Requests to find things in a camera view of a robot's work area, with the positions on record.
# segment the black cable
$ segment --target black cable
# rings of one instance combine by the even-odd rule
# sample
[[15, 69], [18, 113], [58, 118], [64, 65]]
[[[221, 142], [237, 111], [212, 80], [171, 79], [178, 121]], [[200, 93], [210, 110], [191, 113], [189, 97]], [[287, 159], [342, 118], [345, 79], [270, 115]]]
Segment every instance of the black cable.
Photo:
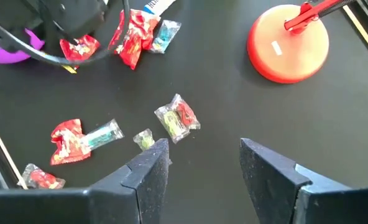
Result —
[[26, 44], [22, 40], [18, 39], [17, 37], [12, 35], [9, 31], [7, 31], [2, 26], [0, 26], [0, 36], [6, 40], [9, 40], [11, 44], [13, 44], [17, 49], [22, 50], [23, 52], [27, 53], [34, 59], [37, 59], [43, 62], [51, 63], [54, 65], [84, 65], [84, 64], [93, 63], [97, 60], [105, 58], [108, 55], [113, 54], [114, 50], [118, 47], [118, 45], [123, 44], [123, 40], [126, 37], [127, 31], [129, 30], [129, 21], [130, 21], [129, 0], [122, 0], [122, 4], [123, 4], [123, 11], [124, 11], [124, 25], [123, 25], [123, 31], [121, 35], [119, 36], [119, 40], [113, 46], [108, 47], [107, 49], [104, 49], [101, 52], [95, 53], [88, 60], [67, 60], [66, 58], [63, 58], [63, 57], [47, 55], [39, 50], [34, 49], [32, 46]]
[[343, 0], [341, 2], [338, 2], [336, 4], [334, 4], [333, 6], [321, 11], [320, 13], [318, 13], [318, 17], [321, 18], [321, 17], [324, 17], [326, 15], [328, 15], [329, 13], [331, 12], [334, 12], [340, 8], [342, 8], [343, 6], [349, 4], [349, 3], [352, 3], [353, 1], [355, 0]]

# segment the wrapped candy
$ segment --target wrapped candy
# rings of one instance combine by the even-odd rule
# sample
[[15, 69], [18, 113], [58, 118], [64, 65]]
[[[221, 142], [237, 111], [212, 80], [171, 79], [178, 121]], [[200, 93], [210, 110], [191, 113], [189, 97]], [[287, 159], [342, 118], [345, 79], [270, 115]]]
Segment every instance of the wrapped candy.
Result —
[[152, 42], [151, 52], [164, 54], [166, 48], [182, 26], [181, 22], [164, 20], [162, 26]]
[[155, 140], [152, 137], [152, 131], [149, 128], [134, 136], [133, 141], [137, 143], [143, 151], [155, 144]]
[[57, 146], [50, 164], [78, 162], [90, 157], [90, 150], [81, 143], [84, 136], [80, 119], [62, 122], [52, 132], [52, 142]]
[[99, 42], [89, 35], [84, 35], [79, 39], [75, 39], [75, 41], [78, 43], [77, 45], [73, 45], [64, 39], [60, 40], [62, 52], [68, 60], [87, 60], [100, 46]]
[[190, 129], [180, 121], [180, 117], [170, 105], [161, 106], [154, 113], [175, 144], [189, 135]]
[[180, 116], [181, 122], [190, 129], [201, 129], [201, 123], [196, 118], [194, 111], [186, 103], [182, 96], [176, 94], [171, 103], [172, 109]]
[[[157, 26], [160, 17], [149, 14], [148, 12], [131, 9], [129, 30], [125, 36], [122, 45], [118, 46], [115, 54], [119, 54], [123, 62], [130, 66], [132, 70], [136, 68], [140, 59], [141, 50], [149, 50], [154, 38], [154, 29]], [[120, 23], [117, 27], [109, 46], [118, 41], [123, 30], [124, 13], [121, 12]]]
[[98, 147], [123, 137], [123, 132], [117, 125], [116, 120], [112, 119], [110, 122], [104, 124], [98, 129], [95, 129], [86, 136], [83, 136], [81, 138], [81, 145], [83, 145], [84, 149], [88, 150], [87, 152], [90, 153], [90, 151], [95, 150]]
[[61, 189], [65, 185], [64, 179], [56, 178], [34, 164], [26, 166], [22, 178], [28, 187], [35, 189]]

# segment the clear plastic wrapper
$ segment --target clear plastic wrapper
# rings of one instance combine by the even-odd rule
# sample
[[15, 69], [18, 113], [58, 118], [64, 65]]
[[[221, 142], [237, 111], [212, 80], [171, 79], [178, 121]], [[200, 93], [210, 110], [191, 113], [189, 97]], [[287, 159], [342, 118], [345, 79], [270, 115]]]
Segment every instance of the clear plastic wrapper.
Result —
[[161, 106], [155, 114], [175, 144], [190, 133], [190, 129], [180, 121], [180, 117], [170, 105]]
[[152, 137], [152, 131], [149, 128], [134, 136], [133, 141], [137, 143], [143, 151], [155, 144], [155, 140]]
[[92, 151], [123, 137], [123, 132], [117, 125], [116, 120], [112, 119], [110, 122], [82, 137], [81, 143], [86, 146], [85, 149]]
[[61, 189], [65, 185], [64, 179], [56, 178], [52, 174], [44, 172], [35, 164], [27, 165], [22, 173], [22, 178], [28, 187], [35, 189]]
[[182, 26], [181, 22], [164, 20], [158, 35], [152, 42], [151, 52], [164, 54], [166, 48], [173, 40], [174, 36]]
[[190, 108], [188, 103], [180, 96], [176, 94], [173, 97], [171, 103], [172, 109], [177, 112], [180, 117], [180, 121], [190, 129], [201, 129], [201, 123], [196, 118], [194, 111]]

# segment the white label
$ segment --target white label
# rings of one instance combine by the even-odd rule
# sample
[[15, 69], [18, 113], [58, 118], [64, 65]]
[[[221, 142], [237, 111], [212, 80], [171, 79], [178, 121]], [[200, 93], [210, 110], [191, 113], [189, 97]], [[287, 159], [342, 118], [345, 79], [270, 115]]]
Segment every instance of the white label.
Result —
[[176, 0], [152, 0], [146, 5], [156, 16], [160, 16]]
[[272, 48], [274, 49], [275, 53], [279, 56], [279, 55], [282, 55], [282, 50], [281, 48], [279, 47], [279, 44], [277, 41], [273, 41], [271, 43], [272, 45]]

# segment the purple object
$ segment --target purple object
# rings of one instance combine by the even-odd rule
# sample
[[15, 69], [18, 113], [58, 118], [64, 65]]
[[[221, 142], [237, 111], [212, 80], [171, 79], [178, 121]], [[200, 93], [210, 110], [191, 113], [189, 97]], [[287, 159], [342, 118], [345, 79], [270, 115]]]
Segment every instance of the purple object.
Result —
[[[27, 30], [27, 29], [25, 29], [25, 31], [27, 32], [27, 34], [30, 35], [31, 46], [39, 50], [45, 42], [42, 40], [39, 40], [39, 38], [32, 31]], [[23, 53], [23, 51], [21, 50], [12, 54], [12, 53], [6, 52], [0, 47], [0, 63], [17, 63], [17, 62], [21, 62], [28, 58], [30, 58], [30, 56]]]

